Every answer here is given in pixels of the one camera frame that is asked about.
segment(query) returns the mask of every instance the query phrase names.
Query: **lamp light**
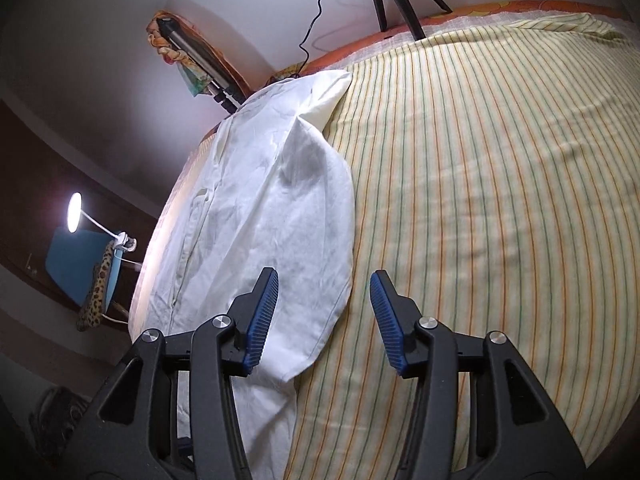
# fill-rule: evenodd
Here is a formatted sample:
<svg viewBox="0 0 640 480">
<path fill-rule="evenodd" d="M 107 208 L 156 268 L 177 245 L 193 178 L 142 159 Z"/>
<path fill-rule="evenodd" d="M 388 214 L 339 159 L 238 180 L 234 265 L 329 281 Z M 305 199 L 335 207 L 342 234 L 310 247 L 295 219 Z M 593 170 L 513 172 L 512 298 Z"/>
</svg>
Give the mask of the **lamp light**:
<svg viewBox="0 0 640 480">
<path fill-rule="evenodd" d="M 117 240 L 116 248 L 123 251 L 131 252 L 136 249 L 137 241 L 135 238 L 129 238 L 125 232 L 121 232 L 119 235 L 112 233 L 105 226 L 98 224 L 93 218 L 82 210 L 82 195 L 78 192 L 73 193 L 71 200 L 69 200 L 69 206 L 66 210 L 66 226 L 69 232 L 75 233 L 80 223 L 80 218 L 84 216 L 94 225 L 98 226 L 108 235 L 113 236 Z"/>
</svg>

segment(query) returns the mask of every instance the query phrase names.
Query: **white wall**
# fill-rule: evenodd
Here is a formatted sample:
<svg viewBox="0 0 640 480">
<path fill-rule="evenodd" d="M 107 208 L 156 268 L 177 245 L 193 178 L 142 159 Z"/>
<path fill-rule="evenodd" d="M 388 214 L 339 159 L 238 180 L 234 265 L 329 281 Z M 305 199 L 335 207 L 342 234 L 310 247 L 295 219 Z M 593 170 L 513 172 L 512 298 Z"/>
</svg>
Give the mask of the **white wall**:
<svg viewBox="0 0 640 480">
<path fill-rule="evenodd" d="M 98 166 L 94 161 L 66 142 L 65 139 L 49 128 L 41 118 L 36 116 L 24 102 L 11 92 L 7 84 L 2 80 L 0 80 L 0 100 L 4 101 L 5 104 L 11 108 L 12 112 L 16 114 L 32 132 L 40 137 L 41 140 L 44 140 L 50 148 L 71 162 L 85 175 L 130 204 L 133 204 L 140 209 L 140 211 L 144 211 L 154 218 L 160 216 L 162 205 L 149 200 L 146 196 L 142 195 L 142 193 L 124 184 L 112 174 L 107 173 L 107 171 Z"/>
<path fill-rule="evenodd" d="M 446 0 L 451 7 L 499 0 Z M 615 5 L 617 0 L 577 0 Z M 412 0 L 418 14 L 437 12 Z M 371 0 L 323 0 L 312 57 L 378 30 Z M 391 24 L 398 12 L 387 0 Z M 189 18 L 255 86 L 303 59 L 298 49 L 316 0 L 21 0 L 0 43 L 0 76 L 81 153 L 147 199 L 162 203 L 188 153 L 224 117 L 192 98 L 175 67 L 146 44 L 158 9 Z"/>
<path fill-rule="evenodd" d="M 116 364 L 131 346 L 129 334 L 100 325 L 86 332 L 76 330 L 78 313 L 24 283 L 0 266 L 0 309 L 10 317 L 60 346 Z"/>
</svg>

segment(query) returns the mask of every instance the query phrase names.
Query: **colorful fabric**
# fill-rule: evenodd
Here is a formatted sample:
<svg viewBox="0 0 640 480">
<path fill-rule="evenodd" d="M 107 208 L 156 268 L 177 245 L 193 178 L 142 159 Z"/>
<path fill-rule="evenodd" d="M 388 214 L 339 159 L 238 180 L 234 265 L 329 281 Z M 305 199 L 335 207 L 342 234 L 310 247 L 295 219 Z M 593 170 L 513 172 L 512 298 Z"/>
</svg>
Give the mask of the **colorful fabric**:
<svg viewBox="0 0 640 480">
<path fill-rule="evenodd" d="M 86 295 L 76 320 L 76 329 L 80 332 L 98 326 L 102 322 L 102 313 L 106 310 L 104 300 L 107 295 L 107 283 L 113 263 L 114 247 L 115 240 L 107 243 L 102 260 L 99 264 L 94 265 L 94 284 Z"/>
<path fill-rule="evenodd" d="M 253 90 L 249 87 L 247 82 L 242 78 L 238 71 L 231 66 L 231 64 L 225 59 L 225 56 L 220 50 L 214 48 L 204 39 L 198 28 L 193 23 L 188 22 L 183 17 L 167 12 L 166 10 L 158 10 L 153 16 L 153 19 L 146 26 L 146 32 L 148 33 L 147 41 L 158 54 L 162 56 L 164 62 L 167 64 L 177 63 L 178 70 L 182 76 L 182 80 L 187 85 L 189 92 L 194 97 L 199 94 L 211 95 L 209 90 L 209 83 L 212 79 L 191 57 L 183 50 L 176 50 L 175 47 L 162 37 L 160 29 L 158 27 L 158 21 L 161 18 L 173 18 L 180 23 L 182 30 L 186 31 L 192 40 L 196 41 L 203 49 L 207 50 L 217 62 L 220 63 L 226 70 L 227 75 L 238 85 L 244 97 L 249 97 L 253 93 Z"/>
<path fill-rule="evenodd" d="M 367 282 L 502 330 L 592 462 L 640 392 L 640 52 L 588 14 L 433 36 L 349 67 L 325 128 L 353 173 L 353 292 L 300 377 L 287 480 L 391 478 L 414 384 Z M 456 467 L 468 440 L 461 380 Z"/>
</svg>

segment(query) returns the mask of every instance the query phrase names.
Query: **leopard print cushion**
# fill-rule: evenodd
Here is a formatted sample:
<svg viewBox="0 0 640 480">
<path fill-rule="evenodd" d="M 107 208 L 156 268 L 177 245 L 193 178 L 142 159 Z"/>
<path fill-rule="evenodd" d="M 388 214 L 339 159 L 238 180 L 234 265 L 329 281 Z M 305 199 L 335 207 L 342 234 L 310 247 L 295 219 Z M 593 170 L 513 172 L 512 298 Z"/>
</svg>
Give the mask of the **leopard print cushion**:
<svg viewBox="0 0 640 480">
<path fill-rule="evenodd" d="M 107 282 L 113 261 L 113 248 L 115 240 L 111 240 L 104 248 L 104 254 L 100 264 L 94 265 L 94 286 L 89 290 L 89 294 L 84 299 L 76 328 L 84 332 L 88 328 L 100 325 L 102 322 L 102 306 L 107 292 Z"/>
</svg>

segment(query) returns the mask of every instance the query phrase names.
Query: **black cable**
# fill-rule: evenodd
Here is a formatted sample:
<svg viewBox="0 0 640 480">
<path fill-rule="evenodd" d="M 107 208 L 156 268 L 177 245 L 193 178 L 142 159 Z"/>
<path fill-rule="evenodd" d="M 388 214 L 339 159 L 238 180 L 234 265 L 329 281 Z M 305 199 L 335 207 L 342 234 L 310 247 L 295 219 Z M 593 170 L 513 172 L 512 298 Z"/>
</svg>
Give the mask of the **black cable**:
<svg viewBox="0 0 640 480">
<path fill-rule="evenodd" d="M 305 53 L 305 60 L 302 62 L 302 65 L 300 65 L 300 68 L 296 71 L 296 73 L 292 75 L 292 77 L 300 77 L 300 72 L 305 67 L 306 62 L 309 61 L 309 51 L 303 45 L 305 44 L 305 41 L 309 39 L 309 35 L 311 34 L 311 29 L 314 28 L 314 23 L 322 14 L 321 1 L 322 0 L 318 0 L 318 13 L 316 14 L 315 18 L 311 20 L 311 24 L 309 25 L 309 28 L 306 31 L 304 39 L 298 45 L 298 47 L 302 49 Z"/>
</svg>

